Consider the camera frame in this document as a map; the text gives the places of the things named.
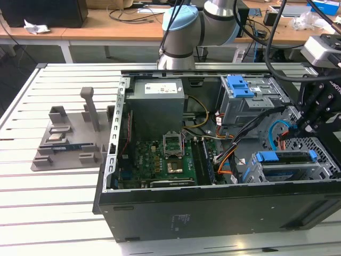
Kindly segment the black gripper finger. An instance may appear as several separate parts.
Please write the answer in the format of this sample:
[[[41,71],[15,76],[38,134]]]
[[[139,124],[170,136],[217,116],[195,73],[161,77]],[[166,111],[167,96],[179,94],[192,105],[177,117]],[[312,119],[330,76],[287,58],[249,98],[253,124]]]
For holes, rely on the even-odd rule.
[[[298,109],[301,117],[297,121],[298,127],[307,127],[312,125],[318,119],[320,114],[320,104],[316,103],[324,92],[324,84],[322,82],[302,82],[299,96]]]
[[[319,122],[323,120],[326,113],[330,112],[330,105],[333,103],[335,96],[333,93],[313,93],[306,102],[305,123],[306,131],[311,132],[317,130]]]

